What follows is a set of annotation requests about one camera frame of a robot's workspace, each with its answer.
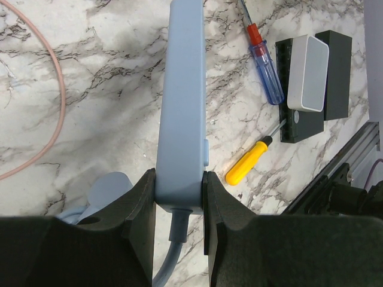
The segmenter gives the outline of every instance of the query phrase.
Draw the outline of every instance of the screwdriver handle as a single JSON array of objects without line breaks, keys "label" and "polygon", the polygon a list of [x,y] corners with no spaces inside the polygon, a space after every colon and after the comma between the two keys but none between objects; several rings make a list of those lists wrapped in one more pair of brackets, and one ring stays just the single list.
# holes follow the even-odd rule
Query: screwdriver handle
[{"label": "screwdriver handle", "polygon": [[230,185],[237,185],[248,172],[256,165],[262,154],[268,151],[268,145],[271,144],[272,138],[265,137],[262,141],[256,143],[255,147],[247,152],[227,173],[225,179]]}]

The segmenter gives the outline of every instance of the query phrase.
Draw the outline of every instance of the white marble countertop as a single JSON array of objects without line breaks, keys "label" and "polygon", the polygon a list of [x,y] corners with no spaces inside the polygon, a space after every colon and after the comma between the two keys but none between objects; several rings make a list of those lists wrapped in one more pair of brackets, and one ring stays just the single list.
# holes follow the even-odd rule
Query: white marble countertop
[{"label": "white marble countertop", "polygon": [[[68,91],[62,134],[37,164],[0,182],[0,215],[54,215],[86,203],[94,180],[110,171],[133,183],[156,165],[170,0],[10,1],[59,56]],[[349,118],[297,144],[275,143],[233,195],[257,213],[280,213],[368,119],[363,1],[248,0],[267,39],[328,29],[353,38]],[[267,104],[236,1],[206,0],[209,170],[228,168],[278,122]],[[0,8],[0,172],[37,153],[58,119],[51,59],[26,25]],[[168,250],[170,216],[157,209],[154,274]],[[208,286],[203,226],[189,238],[167,286]]]}]

